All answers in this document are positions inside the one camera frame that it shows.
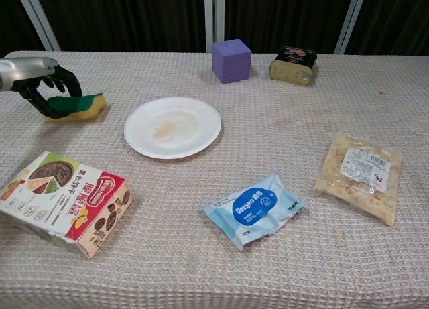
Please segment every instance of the barcode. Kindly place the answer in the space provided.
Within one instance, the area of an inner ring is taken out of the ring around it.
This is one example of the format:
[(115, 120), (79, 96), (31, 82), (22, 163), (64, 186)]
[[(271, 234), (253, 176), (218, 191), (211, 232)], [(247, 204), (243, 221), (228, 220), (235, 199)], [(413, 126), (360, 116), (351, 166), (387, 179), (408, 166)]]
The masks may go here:
[(380, 164), (382, 166), (384, 166), (385, 164), (385, 160), (375, 157), (375, 156), (371, 156), (371, 161), (376, 162), (377, 164)]

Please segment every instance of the blue wrapper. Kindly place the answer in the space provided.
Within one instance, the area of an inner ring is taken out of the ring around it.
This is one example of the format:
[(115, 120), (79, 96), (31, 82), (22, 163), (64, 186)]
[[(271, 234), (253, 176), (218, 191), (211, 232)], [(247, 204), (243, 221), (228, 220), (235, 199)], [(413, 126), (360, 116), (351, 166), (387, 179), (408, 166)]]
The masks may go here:
[(204, 207), (236, 247), (274, 234), (306, 205), (285, 190), (277, 174)]

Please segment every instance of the robotic hand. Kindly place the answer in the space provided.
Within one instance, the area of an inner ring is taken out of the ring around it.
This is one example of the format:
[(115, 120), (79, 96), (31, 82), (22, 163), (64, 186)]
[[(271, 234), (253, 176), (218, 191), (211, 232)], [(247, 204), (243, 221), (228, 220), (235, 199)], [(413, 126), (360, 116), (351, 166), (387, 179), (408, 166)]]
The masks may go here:
[(72, 97), (81, 97), (82, 90), (75, 75), (47, 57), (0, 59), (0, 92), (16, 91), (27, 99), (40, 113), (50, 118), (63, 118), (67, 112), (51, 108), (37, 91), (40, 81), (48, 87), (54, 85), (65, 92), (64, 85)]

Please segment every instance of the packaged food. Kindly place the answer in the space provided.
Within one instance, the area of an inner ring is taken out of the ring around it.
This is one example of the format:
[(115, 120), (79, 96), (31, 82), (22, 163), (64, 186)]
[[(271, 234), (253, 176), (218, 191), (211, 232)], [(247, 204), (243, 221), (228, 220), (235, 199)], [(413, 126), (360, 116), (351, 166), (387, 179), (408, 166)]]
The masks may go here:
[(305, 204), (284, 189), (277, 174), (204, 207), (205, 213), (243, 250), (246, 243), (274, 234)]
[(269, 66), (269, 77), (306, 86), (310, 83), (316, 60), (314, 51), (284, 46)]
[(0, 190), (0, 213), (91, 258), (131, 201), (122, 177), (46, 151)]
[(392, 226), (401, 163), (401, 155), (394, 151), (338, 134), (315, 189), (339, 197)]

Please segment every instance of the white paper plate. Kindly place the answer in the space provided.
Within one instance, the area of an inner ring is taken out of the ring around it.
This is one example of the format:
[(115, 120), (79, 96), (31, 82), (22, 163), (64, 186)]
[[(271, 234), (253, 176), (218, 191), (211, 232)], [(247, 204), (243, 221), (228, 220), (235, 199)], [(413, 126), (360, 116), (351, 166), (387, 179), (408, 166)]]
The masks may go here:
[(181, 158), (209, 146), (221, 131), (215, 108), (193, 98), (170, 97), (145, 103), (125, 122), (127, 143), (145, 156)]

